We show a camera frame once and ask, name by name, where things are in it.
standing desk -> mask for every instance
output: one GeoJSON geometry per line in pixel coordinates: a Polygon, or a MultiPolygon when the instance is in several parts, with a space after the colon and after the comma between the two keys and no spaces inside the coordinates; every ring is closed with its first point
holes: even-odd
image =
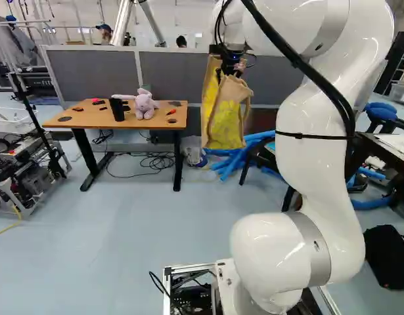
{"type": "Polygon", "coordinates": [[[159,101],[160,109],[155,110],[155,115],[152,119],[137,120],[135,116],[134,101],[129,100],[128,106],[131,110],[124,113],[124,121],[116,121],[112,114],[109,100],[104,99],[104,101],[105,104],[92,105],[92,100],[88,98],[57,114],[43,124],[43,127],[46,128],[71,128],[89,169],[89,175],[81,185],[80,190],[86,192],[89,187],[91,187],[99,173],[114,155],[114,152],[105,152],[104,157],[97,162],[86,136],[85,129],[148,129],[173,131],[175,154],[173,189],[175,192],[179,192],[181,189],[181,174],[183,171],[183,156],[180,152],[180,131],[187,126],[188,102],[184,100],[161,100],[159,101]],[[73,110],[74,108],[83,108],[83,111],[77,112],[73,110]],[[172,109],[175,109],[176,113],[166,115],[172,109]],[[59,121],[62,117],[71,117],[71,119],[68,121],[59,121]],[[174,119],[176,122],[168,122],[170,119],[174,119]]]}

black mug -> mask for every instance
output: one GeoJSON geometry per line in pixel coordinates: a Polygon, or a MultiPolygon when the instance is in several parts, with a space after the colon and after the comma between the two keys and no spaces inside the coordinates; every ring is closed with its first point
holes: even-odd
{"type": "Polygon", "coordinates": [[[110,106],[116,121],[124,120],[123,101],[119,98],[110,98],[110,106]]]}

table top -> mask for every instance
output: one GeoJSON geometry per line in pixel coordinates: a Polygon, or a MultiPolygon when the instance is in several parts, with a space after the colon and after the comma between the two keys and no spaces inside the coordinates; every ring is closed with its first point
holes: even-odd
{"type": "Polygon", "coordinates": [[[43,127],[47,128],[83,128],[83,129],[165,129],[180,130],[187,126],[187,108],[186,100],[170,101],[159,100],[160,108],[155,110],[152,119],[138,120],[135,115],[134,101],[128,100],[130,111],[124,112],[124,121],[116,121],[111,111],[108,99],[101,99],[105,104],[92,105],[92,99],[88,98],[77,103],[75,106],[64,110],[52,119],[46,121],[43,127]],[[73,108],[83,108],[82,112],[76,112],[73,108]],[[177,110],[174,114],[166,115],[171,110],[177,110]],[[59,118],[70,116],[71,120],[58,121],[59,118]],[[175,119],[175,123],[169,123],[168,120],[175,119]]]}
{"type": "Polygon", "coordinates": [[[404,154],[401,153],[399,150],[397,150],[396,148],[389,146],[388,144],[383,143],[382,141],[380,141],[380,139],[378,139],[374,134],[372,133],[357,133],[363,140],[366,140],[369,144],[374,144],[374,147],[379,147],[381,148],[383,151],[386,151],[387,153],[389,153],[390,155],[388,156],[389,158],[392,159],[397,159],[398,161],[400,161],[403,166],[404,166],[404,154]]]}

plush toy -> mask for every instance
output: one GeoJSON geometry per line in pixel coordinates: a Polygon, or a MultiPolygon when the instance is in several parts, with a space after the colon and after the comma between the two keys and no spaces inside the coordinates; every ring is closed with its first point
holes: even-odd
{"type": "Polygon", "coordinates": [[[139,95],[121,95],[115,94],[112,98],[120,98],[122,100],[135,101],[135,114],[138,120],[151,119],[154,117],[155,108],[159,108],[157,102],[152,99],[152,93],[145,89],[137,89],[139,95]]]}

floor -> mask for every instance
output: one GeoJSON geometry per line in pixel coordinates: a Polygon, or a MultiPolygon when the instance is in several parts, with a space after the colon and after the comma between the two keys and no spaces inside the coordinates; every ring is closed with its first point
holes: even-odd
{"type": "MultiPolygon", "coordinates": [[[[21,106],[0,93],[0,106],[21,106]]],[[[399,116],[404,119],[404,107],[399,116]]],[[[60,110],[40,106],[44,121],[60,110]]],[[[359,130],[369,122],[360,117],[359,130]]],[[[183,189],[172,191],[172,169],[159,175],[116,179],[104,173],[90,191],[78,148],[62,143],[73,171],[21,226],[0,236],[0,314],[162,313],[162,295],[148,271],[172,264],[210,263],[229,257],[232,225],[250,213],[279,211],[286,186],[251,169],[246,184],[219,182],[210,171],[186,168],[183,189]]],[[[114,174],[140,172],[139,158],[120,156],[114,174]]],[[[369,188],[358,199],[377,198],[369,188]]],[[[358,213],[364,229],[404,220],[389,209],[358,213]]],[[[0,229],[14,221],[0,216],[0,229]]],[[[329,286],[342,314],[404,314],[404,293],[380,289],[365,264],[348,283],[329,286]]]]}

